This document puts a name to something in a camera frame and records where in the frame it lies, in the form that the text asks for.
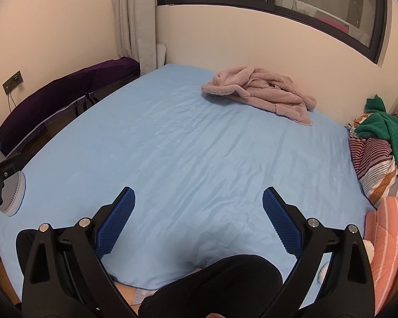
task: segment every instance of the round metal bolt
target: round metal bolt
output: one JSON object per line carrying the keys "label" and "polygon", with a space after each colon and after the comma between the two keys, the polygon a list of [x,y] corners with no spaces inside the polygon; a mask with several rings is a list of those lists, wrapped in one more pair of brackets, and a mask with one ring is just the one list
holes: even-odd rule
{"label": "round metal bolt", "polygon": [[308,219],[308,224],[309,224],[311,227],[317,227],[320,223],[318,222],[317,219],[311,218],[311,219]]}
{"label": "round metal bolt", "polygon": [[89,218],[83,218],[79,222],[79,225],[81,227],[87,227],[89,224],[90,224],[90,219]]}
{"label": "round metal bolt", "polygon": [[349,225],[349,226],[348,226],[348,230],[349,230],[351,233],[357,233],[357,232],[358,232],[358,228],[357,228],[357,226],[355,226],[355,225]]}
{"label": "round metal bolt", "polygon": [[40,226],[39,230],[40,232],[45,232],[49,229],[49,224],[48,223],[44,223]]}

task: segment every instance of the white device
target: white device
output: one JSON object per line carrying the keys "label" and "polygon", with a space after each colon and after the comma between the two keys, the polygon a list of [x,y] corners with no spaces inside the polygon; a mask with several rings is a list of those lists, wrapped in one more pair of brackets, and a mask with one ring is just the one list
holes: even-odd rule
{"label": "white device", "polygon": [[25,195],[25,176],[19,171],[5,180],[2,190],[3,204],[0,211],[7,216],[15,215]]}

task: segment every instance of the green towel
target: green towel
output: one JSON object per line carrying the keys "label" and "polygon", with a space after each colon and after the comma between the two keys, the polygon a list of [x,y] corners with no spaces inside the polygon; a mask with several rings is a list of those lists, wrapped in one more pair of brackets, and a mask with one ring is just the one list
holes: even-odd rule
{"label": "green towel", "polygon": [[386,113],[384,103],[377,95],[374,99],[367,99],[365,112],[373,114],[366,118],[355,132],[364,139],[376,137],[390,142],[398,166],[398,117]]}

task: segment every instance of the black window frame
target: black window frame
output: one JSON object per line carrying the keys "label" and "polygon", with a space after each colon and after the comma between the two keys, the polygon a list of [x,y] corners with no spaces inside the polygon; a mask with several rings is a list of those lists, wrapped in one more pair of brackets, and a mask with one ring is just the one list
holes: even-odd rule
{"label": "black window frame", "polygon": [[334,26],[313,18],[309,15],[290,10],[275,4],[275,0],[157,0],[158,6],[162,5],[226,5],[233,7],[248,8],[268,12],[270,14],[286,17],[305,25],[318,29],[354,48],[360,54],[367,57],[374,63],[378,63],[383,47],[383,40],[387,22],[387,0],[376,0],[376,10],[374,15],[373,33],[371,35],[370,46],[367,47],[359,40],[344,33]]}

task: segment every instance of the curtain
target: curtain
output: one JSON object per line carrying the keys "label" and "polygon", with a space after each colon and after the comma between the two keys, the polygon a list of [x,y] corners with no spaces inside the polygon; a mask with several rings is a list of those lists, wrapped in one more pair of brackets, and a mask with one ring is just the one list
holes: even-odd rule
{"label": "curtain", "polygon": [[156,0],[113,0],[118,55],[140,63],[141,75],[156,65]]}

